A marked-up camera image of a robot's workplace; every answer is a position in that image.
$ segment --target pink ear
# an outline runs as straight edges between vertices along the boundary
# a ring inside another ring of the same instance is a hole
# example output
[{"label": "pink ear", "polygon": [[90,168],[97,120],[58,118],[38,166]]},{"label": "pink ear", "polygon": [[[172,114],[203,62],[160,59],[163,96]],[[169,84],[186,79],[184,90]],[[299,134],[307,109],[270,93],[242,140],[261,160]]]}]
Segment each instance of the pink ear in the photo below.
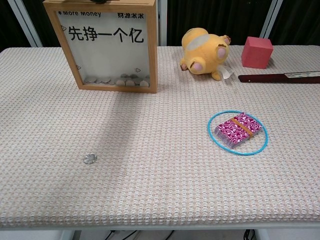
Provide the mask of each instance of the pink ear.
[{"label": "pink ear", "polygon": [[198,63],[198,62],[196,62],[194,65],[193,65],[193,67],[194,67],[194,69],[196,70],[196,71],[201,71],[202,70],[202,65],[200,64],[200,63]]},{"label": "pink ear", "polygon": [[226,36],[226,38],[224,39],[224,42],[225,42],[227,45],[230,44],[230,40],[229,40],[229,37],[228,37],[228,36]]},{"label": "pink ear", "polygon": [[226,53],[227,53],[227,51],[226,51],[226,48],[225,48],[225,47],[219,47],[219,48],[218,48],[218,53],[217,53],[217,55],[218,55],[218,58],[219,58],[219,59],[223,59],[223,58],[225,57]]}]

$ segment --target wooden ruler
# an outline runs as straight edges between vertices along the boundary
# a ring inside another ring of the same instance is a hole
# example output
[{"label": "wooden ruler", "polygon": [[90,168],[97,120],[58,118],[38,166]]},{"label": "wooden ruler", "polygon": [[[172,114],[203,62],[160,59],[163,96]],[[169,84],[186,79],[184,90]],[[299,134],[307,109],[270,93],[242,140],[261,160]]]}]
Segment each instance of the wooden ruler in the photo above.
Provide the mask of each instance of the wooden ruler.
[{"label": "wooden ruler", "polygon": [[242,83],[320,84],[320,71],[239,75]]}]

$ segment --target table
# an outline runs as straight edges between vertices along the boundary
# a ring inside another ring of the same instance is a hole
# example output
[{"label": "table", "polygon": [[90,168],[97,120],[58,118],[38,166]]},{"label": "table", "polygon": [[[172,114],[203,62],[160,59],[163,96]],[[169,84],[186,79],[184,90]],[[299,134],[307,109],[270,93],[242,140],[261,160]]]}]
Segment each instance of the table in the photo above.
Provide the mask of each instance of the table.
[{"label": "table", "polygon": [[[275,46],[264,70],[242,67],[242,49],[230,46],[231,79],[214,81],[180,70],[181,47],[159,47],[157,94],[79,90],[60,48],[3,51],[0,227],[319,227],[320,84],[237,76],[320,70],[320,46]],[[263,152],[210,140],[209,118],[229,109],[265,124]]]}]

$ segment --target orange band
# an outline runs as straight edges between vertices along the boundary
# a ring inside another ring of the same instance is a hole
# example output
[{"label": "orange band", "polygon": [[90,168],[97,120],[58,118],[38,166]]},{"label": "orange band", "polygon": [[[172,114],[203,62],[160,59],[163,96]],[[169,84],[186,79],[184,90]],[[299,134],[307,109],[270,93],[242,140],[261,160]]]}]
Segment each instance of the orange band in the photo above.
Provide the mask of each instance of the orange band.
[{"label": "orange band", "polygon": [[249,134],[250,138],[254,135],[254,133],[253,133],[249,128],[247,128],[246,126],[244,126],[242,123],[238,122],[238,121],[235,120],[234,118],[231,118],[230,120],[231,120],[232,122],[234,122],[235,124],[237,124],[239,127],[241,127],[243,130],[245,130],[245,131]]}]

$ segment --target black cable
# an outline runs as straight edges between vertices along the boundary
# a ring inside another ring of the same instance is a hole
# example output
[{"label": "black cable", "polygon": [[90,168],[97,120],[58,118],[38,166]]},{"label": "black cable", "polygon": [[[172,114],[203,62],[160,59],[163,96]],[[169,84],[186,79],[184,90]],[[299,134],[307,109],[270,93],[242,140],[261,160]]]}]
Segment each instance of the black cable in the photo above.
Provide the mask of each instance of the black cable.
[{"label": "black cable", "polygon": [[134,234],[137,230],[133,231],[132,233],[130,233],[128,236],[126,236],[125,238],[123,238],[122,240],[126,240],[127,238],[129,238],[132,234]]},{"label": "black cable", "polygon": [[256,231],[254,229],[252,229],[253,233],[252,233],[252,237],[250,240],[253,240],[254,239],[254,236],[256,235]]},{"label": "black cable", "polygon": [[174,231],[175,231],[175,230],[172,230],[172,231],[170,232],[169,236],[167,236],[165,240],[168,240],[168,239],[171,237],[171,235],[174,233]]},{"label": "black cable", "polygon": [[256,231],[254,229],[246,229],[243,235],[243,240],[253,240],[256,235]]},{"label": "black cable", "polygon": [[107,240],[107,239],[111,236],[111,234],[114,233],[114,232],[115,232],[115,231],[113,231],[113,230],[110,231],[109,235],[105,238],[105,240]]},{"label": "black cable", "polygon": [[243,234],[243,240],[249,240],[250,229],[246,229]]}]

